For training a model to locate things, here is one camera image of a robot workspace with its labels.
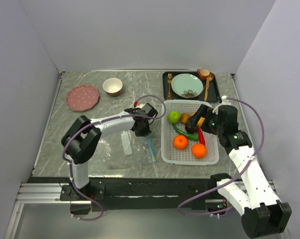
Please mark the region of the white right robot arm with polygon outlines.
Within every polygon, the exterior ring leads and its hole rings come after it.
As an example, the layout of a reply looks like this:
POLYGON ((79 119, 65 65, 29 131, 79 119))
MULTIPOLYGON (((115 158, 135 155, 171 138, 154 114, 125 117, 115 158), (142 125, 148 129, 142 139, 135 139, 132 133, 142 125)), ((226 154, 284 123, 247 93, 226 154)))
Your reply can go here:
POLYGON ((248 134, 238 128, 237 108, 219 105, 213 109, 202 104, 190 117, 190 125, 194 126, 200 118, 204 118, 202 131, 218 137, 239 172, 234 178, 226 173, 212 175, 208 190, 202 195, 227 199, 240 214, 243 229, 251 239, 283 233, 292 214, 291 207, 281 202, 271 188, 255 159, 248 134))

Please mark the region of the clear zip top bag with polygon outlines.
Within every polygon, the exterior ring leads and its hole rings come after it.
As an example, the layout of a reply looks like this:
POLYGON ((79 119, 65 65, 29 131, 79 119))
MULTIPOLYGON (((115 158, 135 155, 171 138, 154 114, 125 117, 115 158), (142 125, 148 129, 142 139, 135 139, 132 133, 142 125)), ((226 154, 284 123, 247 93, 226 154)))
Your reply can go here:
POLYGON ((127 170, 133 166, 157 162, 147 137, 136 137, 130 131, 115 133, 100 140, 98 153, 109 170, 127 170))

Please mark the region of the orange toy tangerine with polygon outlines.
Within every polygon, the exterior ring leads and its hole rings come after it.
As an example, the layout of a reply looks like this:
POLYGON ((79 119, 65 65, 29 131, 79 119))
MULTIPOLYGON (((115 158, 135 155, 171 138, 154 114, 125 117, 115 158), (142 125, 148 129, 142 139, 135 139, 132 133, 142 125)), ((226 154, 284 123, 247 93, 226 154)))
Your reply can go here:
POLYGON ((196 143, 191 147, 191 152, 196 159, 202 159, 206 156, 207 149, 203 144, 196 143))
POLYGON ((184 150, 188 146, 188 139, 184 135, 177 135, 173 139, 173 147, 177 150, 184 150))

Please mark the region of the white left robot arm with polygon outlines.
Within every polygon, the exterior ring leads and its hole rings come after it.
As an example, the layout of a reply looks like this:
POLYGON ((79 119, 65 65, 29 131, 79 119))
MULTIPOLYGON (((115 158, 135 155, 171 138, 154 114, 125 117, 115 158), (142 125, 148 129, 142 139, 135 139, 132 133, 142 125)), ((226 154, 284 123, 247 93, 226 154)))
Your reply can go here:
POLYGON ((151 133, 149 121, 157 115, 157 110, 146 103, 106 118, 78 117, 61 140, 62 157, 70 164, 70 179, 74 184, 72 195, 78 200, 89 195, 88 161, 100 139, 129 130, 136 136, 147 136, 151 133))

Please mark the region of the green toy apple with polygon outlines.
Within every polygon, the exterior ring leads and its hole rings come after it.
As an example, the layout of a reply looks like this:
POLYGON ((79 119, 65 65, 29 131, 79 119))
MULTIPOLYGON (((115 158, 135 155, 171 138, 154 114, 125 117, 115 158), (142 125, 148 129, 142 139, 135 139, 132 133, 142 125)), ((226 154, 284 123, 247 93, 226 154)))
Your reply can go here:
POLYGON ((171 111, 168 114, 168 122, 171 124, 177 124, 180 120, 181 115, 177 111, 171 111))

